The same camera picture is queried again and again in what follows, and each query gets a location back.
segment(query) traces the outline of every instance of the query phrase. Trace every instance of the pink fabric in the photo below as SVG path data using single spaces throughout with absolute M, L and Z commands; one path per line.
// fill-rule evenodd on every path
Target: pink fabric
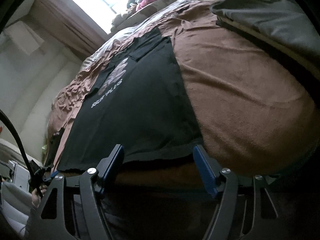
M 157 0 L 143 0 L 141 3 L 138 4 L 136 11 L 141 10 L 143 7 L 147 6 L 148 4 L 157 1 Z
M 61 138 L 55 157 L 55 166 L 64 149 L 73 120 L 76 118 L 76 115 L 82 106 L 84 97 L 95 83 L 100 71 L 105 68 L 110 58 L 121 50 L 122 45 L 123 44 L 118 40 L 114 40 L 111 50 L 106 51 L 105 54 L 95 61 L 90 67 L 80 71 L 71 84 L 63 88 L 55 98 L 52 104 L 52 111 L 49 116 L 48 138 L 51 138 L 51 136 L 62 127 L 65 128 L 65 132 Z

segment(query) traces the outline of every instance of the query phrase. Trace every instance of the person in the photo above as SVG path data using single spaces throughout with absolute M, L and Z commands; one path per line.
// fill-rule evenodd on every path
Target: person
M 40 191 L 41 191 L 42 195 L 45 194 L 47 189 L 48 189 L 48 187 L 46 185 L 40 186 Z M 32 218 L 35 215 L 36 210 L 39 207 L 40 202 L 41 202 L 41 198 L 40 198 L 39 193 L 36 188 L 31 193 L 31 202 L 32 202 L 32 207 L 30 209 L 30 215 L 29 215 L 29 218 L 28 218 L 28 221 L 26 224 L 24 239 L 28 239 L 31 224 L 32 224 Z
M 41 186 L 44 195 L 47 186 Z M 33 216 L 41 199 L 32 192 L 32 208 L 26 224 L 25 239 L 31 229 Z M 216 206 L 215 201 L 183 200 L 166 193 L 147 193 L 138 187 L 114 186 L 101 200 L 108 229 L 121 240 L 194 240 L 202 239 Z M 75 210 L 82 209 L 75 199 Z M 85 225 L 84 217 L 77 217 Z M 86 226 L 79 227 L 81 239 L 90 239 Z

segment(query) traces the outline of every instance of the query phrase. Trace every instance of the curtain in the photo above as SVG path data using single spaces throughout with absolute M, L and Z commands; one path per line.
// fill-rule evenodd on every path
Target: curtain
M 62 1 L 35 0 L 29 15 L 81 60 L 106 42 Z

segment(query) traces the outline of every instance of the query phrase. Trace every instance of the bed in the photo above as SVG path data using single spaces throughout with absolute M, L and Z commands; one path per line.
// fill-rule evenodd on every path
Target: bed
M 53 170 L 81 173 L 107 157 L 116 141 L 127 152 L 116 178 L 120 185 L 202 188 L 191 157 L 196 144 L 244 176 L 277 174 L 308 158 L 320 135 L 320 112 L 310 90 L 288 70 L 289 59 L 280 64 L 253 41 L 218 26 L 213 3 L 178 0 L 119 31 L 84 61 L 52 105 L 47 164 L 53 163 Z M 151 48 L 141 52 L 146 46 Z M 136 72 L 150 53 L 157 70 L 144 64 L 144 71 Z M 308 63 L 314 59 L 299 55 Z M 126 71 L 139 73 L 137 85 L 130 79 L 131 89 L 123 81 Z M 146 87 L 142 77 L 150 81 Z M 96 119 L 99 129 L 92 130 Z

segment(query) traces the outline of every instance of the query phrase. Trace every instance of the metal screw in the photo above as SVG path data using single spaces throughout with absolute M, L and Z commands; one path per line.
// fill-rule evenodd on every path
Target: metal screw
M 231 170 L 229 168 L 222 169 L 222 173 L 224 173 L 224 174 L 229 174 L 230 172 L 231 172 Z
M 255 175 L 254 176 L 255 177 L 255 179 L 257 179 L 257 180 L 263 180 L 263 176 L 262 175 Z
M 90 169 L 88 169 L 87 170 L 87 172 L 89 173 L 89 174 L 94 174 L 94 173 L 96 173 L 96 169 L 95 168 L 90 168 Z
M 55 177 L 54 177 L 56 180 L 60 180 L 63 178 L 63 175 L 62 174 L 57 174 Z

